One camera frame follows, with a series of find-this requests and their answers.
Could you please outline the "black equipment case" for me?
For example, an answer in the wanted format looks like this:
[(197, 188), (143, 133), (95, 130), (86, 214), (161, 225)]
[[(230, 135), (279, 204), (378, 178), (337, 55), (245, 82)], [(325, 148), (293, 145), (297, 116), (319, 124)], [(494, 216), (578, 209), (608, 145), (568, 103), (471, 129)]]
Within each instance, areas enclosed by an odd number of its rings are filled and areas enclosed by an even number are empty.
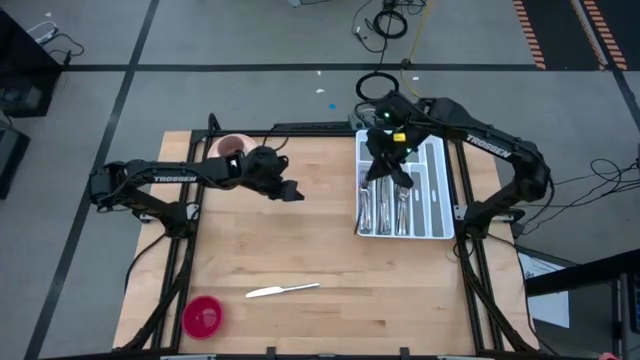
[(0, 200), (4, 200), (31, 139), (9, 125), (0, 125)]

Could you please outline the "grey power strip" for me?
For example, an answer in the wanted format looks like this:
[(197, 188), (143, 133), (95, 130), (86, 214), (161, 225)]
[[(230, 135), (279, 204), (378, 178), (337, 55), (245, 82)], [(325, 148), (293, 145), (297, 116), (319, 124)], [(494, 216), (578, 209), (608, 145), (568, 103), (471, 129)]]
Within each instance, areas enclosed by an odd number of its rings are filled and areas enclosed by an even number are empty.
[(348, 122), (354, 131), (366, 130), (374, 125), (366, 115), (360, 113), (349, 114)]

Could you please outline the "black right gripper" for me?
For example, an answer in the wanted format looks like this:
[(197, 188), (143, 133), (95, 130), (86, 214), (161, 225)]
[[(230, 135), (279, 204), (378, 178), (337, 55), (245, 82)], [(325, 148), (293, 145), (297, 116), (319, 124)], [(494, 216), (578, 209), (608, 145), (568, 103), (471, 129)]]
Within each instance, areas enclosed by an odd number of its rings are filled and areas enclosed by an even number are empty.
[(400, 165), (431, 135), (426, 113), (431, 99), (420, 97), (413, 102), (392, 90), (374, 100), (373, 105), (374, 114), (383, 121), (383, 126), (372, 127), (366, 133), (366, 147), (372, 156), (366, 180), (372, 182), (391, 175), (396, 185), (411, 189), (414, 182)]

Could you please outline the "red plastic bowl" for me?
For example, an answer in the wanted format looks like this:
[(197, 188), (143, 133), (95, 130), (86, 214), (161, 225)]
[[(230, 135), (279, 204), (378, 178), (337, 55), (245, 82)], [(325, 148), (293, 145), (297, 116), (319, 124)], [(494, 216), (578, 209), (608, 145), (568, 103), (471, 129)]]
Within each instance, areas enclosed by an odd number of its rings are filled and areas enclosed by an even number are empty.
[(193, 298), (181, 314), (181, 325), (185, 334), (195, 340), (213, 337), (224, 321), (221, 302), (209, 295)]

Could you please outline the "white paper sheet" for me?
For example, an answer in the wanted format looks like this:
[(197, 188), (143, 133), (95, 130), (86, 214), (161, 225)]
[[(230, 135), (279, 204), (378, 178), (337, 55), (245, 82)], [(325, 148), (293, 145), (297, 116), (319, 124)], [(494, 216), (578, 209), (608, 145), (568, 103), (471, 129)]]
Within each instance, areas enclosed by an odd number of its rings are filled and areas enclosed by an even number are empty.
[[(564, 269), (561, 265), (556, 265), (524, 253), (519, 253), (518, 257), (523, 265), (526, 279)], [(569, 295), (567, 291), (540, 296), (529, 296), (528, 305), (531, 315), (535, 320), (563, 328), (570, 327)]]

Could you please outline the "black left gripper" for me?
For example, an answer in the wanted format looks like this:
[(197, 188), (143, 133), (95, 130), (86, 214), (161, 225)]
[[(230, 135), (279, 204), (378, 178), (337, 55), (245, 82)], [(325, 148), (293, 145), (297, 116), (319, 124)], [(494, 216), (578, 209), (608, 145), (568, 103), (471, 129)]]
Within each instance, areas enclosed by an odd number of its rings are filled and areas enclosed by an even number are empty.
[(282, 177), (287, 167), (287, 156), (279, 156), (271, 147), (258, 146), (243, 159), (243, 186), (270, 200), (304, 201), (298, 182)]

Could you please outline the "black desk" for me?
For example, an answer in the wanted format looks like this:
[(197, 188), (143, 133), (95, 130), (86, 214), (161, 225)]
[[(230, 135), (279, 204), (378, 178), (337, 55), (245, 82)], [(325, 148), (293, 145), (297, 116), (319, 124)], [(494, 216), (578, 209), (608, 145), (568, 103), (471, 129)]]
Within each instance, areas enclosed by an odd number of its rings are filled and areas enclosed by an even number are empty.
[(525, 292), (542, 296), (601, 284), (612, 286), (612, 347), (624, 359), (640, 351), (640, 344), (626, 349), (628, 335), (640, 335), (640, 248), (526, 279)]

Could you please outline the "white cutlery tray organizer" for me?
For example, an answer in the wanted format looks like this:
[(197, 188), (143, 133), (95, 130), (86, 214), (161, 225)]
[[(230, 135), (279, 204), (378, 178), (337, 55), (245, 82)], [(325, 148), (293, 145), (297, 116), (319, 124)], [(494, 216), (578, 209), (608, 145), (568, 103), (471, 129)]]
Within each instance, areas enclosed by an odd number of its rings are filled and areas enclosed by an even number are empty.
[[(356, 132), (356, 220), (358, 215), (358, 187), (360, 174), (367, 173), (372, 164), (372, 156), (366, 147), (367, 135), (364, 130)], [(452, 204), (449, 193), (449, 179), (447, 175), (446, 156), (443, 140), (433, 136), (428, 137), (418, 148), (411, 152), (401, 168), (408, 173), (414, 186), (410, 190), (408, 205), (409, 233), (399, 236), (396, 230), (397, 196), (396, 184), (391, 178), (391, 216), (390, 234), (378, 233), (378, 185), (372, 181), (373, 193), (373, 231), (359, 236), (448, 240), (454, 237), (454, 222)]]

